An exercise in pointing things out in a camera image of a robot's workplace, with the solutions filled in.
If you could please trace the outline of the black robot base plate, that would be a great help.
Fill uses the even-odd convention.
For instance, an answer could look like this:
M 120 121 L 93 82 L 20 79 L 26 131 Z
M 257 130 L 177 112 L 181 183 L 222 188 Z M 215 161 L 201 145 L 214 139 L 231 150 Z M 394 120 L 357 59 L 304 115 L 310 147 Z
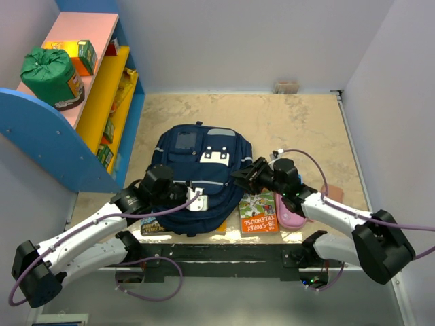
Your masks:
M 338 262 L 303 260 L 301 244 L 142 244 L 140 257 L 156 260 L 115 269 L 122 283 L 162 283 L 179 275 L 163 257 L 175 261 L 184 277 L 278 278 L 316 287 L 333 279 Z

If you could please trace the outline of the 169-storey treehouse book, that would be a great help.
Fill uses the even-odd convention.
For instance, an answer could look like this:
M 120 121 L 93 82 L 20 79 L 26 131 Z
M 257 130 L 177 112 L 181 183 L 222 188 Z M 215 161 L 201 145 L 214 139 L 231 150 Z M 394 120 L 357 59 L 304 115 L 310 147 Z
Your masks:
M 140 232 L 142 236 L 154 236 L 168 232 L 162 227 L 155 217 L 147 217 L 141 220 Z

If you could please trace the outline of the Roald Dahl Charlie book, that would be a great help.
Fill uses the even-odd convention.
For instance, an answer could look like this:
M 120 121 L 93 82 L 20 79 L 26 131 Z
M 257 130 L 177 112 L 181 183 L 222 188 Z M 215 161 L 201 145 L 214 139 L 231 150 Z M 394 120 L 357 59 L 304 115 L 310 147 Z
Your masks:
M 217 234 L 225 234 L 227 229 L 227 221 L 223 221 L 223 223 L 215 230 Z

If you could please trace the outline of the green wrapped round package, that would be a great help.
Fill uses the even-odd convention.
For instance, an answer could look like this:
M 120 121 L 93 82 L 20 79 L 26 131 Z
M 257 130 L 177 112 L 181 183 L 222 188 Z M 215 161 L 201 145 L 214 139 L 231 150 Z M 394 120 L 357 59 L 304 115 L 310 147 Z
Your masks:
M 84 101 L 84 83 L 64 50 L 34 47 L 24 57 L 20 78 L 38 99 L 58 111 Z

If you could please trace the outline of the brown leather wallet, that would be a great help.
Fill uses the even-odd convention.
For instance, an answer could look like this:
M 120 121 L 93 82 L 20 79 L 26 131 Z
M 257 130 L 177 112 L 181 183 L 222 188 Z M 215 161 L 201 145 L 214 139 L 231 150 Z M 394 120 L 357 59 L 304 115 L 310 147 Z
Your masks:
M 344 197 L 344 191 L 335 185 L 322 186 L 321 192 L 326 195 L 327 198 L 336 202 L 342 202 Z

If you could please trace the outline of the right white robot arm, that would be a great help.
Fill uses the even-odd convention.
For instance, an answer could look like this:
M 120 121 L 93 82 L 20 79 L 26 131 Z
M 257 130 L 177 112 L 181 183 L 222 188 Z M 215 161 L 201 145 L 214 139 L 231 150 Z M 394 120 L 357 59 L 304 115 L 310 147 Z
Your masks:
M 342 233 L 338 238 L 325 231 L 309 236 L 302 251 L 309 266 L 317 267 L 325 260 L 341 261 L 360 267 L 369 278 L 384 285 L 416 257 L 390 213 L 361 211 L 327 198 L 303 183 L 290 159 L 267 162 L 258 158 L 233 172 L 232 177 L 246 192 L 259 194 L 267 189 L 278 193 L 289 211 Z

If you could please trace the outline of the pink pencil case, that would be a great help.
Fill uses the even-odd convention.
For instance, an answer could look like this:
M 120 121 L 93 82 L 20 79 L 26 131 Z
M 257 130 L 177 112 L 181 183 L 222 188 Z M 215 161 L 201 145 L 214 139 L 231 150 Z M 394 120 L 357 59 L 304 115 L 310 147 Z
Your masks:
M 307 219 L 287 209 L 282 196 L 285 189 L 283 183 L 278 183 L 277 189 L 278 191 L 275 192 L 275 208 L 278 224 L 287 230 L 299 230 L 306 224 Z

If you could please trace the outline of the blue pink yellow shelf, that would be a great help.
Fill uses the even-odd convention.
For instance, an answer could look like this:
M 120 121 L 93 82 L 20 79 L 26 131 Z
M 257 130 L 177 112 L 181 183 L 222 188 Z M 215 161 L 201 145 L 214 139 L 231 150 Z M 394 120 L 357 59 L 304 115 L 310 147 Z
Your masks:
M 137 74 L 115 96 L 135 55 L 117 1 L 59 1 L 46 39 L 89 41 L 93 70 L 37 98 L 25 84 L 1 90 L 1 134 L 72 192 L 115 193 L 124 186 L 145 100 Z

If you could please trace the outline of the yellow green carton box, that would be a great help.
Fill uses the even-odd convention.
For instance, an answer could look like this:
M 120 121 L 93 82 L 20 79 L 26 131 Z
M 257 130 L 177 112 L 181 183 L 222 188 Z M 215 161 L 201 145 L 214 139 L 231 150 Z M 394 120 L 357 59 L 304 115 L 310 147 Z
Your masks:
M 91 76 L 96 71 L 98 58 L 90 40 L 47 41 L 43 48 L 66 51 L 80 76 Z

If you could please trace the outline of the navy blue school backpack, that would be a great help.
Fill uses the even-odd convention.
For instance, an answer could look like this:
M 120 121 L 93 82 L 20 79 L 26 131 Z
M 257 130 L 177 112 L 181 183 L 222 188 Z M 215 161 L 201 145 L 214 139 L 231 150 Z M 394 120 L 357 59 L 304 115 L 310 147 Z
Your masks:
M 208 207 L 205 211 L 183 209 L 156 220 L 164 229 L 188 236 L 219 228 L 244 195 L 231 174 L 252 162 L 251 143 L 230 128 L 201 122 L 172 127 L 160 136 L 149 167 L 168 166 L 175 183 L 201 188 Z

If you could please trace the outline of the small box at back wall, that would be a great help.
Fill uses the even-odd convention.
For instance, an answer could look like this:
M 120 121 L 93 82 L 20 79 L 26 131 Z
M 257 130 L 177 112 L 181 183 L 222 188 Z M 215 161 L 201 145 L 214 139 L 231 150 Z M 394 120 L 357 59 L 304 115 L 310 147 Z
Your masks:
M 297 94 L 300 84 L 297 81 L 277 81 L 273 94 Z

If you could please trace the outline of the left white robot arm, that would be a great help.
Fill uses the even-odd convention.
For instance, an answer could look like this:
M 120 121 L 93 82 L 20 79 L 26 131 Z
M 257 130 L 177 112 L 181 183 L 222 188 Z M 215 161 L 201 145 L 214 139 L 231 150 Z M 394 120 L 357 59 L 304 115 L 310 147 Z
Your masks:
M 145 256 L 127 227 L 140 219 L 186 209 L 198 196 L 191 183 L 174 181 L 168 166 L 151 168 L 83 222 L 39 244 L 30 240 L 20 244 L 12 266 L 15 283 L 8 304 L 38 308 L 53 300 L 64 286 L 99 268 L 157 260 L 155 255 Z

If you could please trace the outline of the orange 78-storey treehouse book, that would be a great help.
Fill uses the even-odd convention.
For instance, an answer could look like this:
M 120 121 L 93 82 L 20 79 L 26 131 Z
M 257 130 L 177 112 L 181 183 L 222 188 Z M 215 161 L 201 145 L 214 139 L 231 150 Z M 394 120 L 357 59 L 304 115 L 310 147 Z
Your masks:
M 242 235 L 272 234 L 279 231 L 275 194 L 263 190 L 260 194 L 245 193 L 239 203 Z

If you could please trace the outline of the green box on lower shelf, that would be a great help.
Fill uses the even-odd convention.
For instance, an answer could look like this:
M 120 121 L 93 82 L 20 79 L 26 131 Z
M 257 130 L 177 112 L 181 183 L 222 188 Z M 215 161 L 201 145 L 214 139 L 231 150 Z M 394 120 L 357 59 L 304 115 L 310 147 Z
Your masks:
M 111 118 L 108 118 L 101 138 L 101 144 L 108 145 L 113 143 L 115 129 Z

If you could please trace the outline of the small box on yellow shelf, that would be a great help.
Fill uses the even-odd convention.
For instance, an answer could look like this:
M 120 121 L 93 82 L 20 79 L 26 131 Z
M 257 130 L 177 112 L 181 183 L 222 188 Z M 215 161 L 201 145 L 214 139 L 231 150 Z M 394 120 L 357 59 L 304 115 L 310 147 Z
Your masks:
M 118 43 L 118 39 L 115 37 L 112 39 L 106 49 L 106 56 L 117 56 L 120 51 L 120 45 Z

